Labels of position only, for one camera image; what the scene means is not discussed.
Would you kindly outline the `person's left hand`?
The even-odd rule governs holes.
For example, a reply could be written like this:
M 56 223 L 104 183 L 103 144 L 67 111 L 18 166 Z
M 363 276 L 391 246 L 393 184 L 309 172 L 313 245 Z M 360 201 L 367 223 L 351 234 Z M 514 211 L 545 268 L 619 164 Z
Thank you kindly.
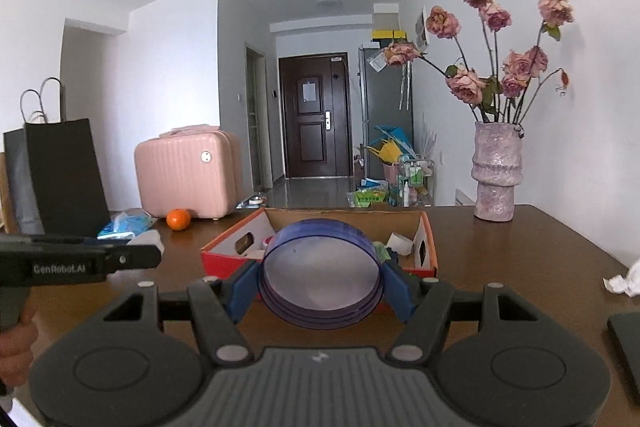
M 39 335 L 36 312 L 36 305 L 29 298 L 17 324 L 1 333 L 0 377 L 6 387 L 20 387 L 27 381 L 29 367 L 34 361 L 32 347 Z

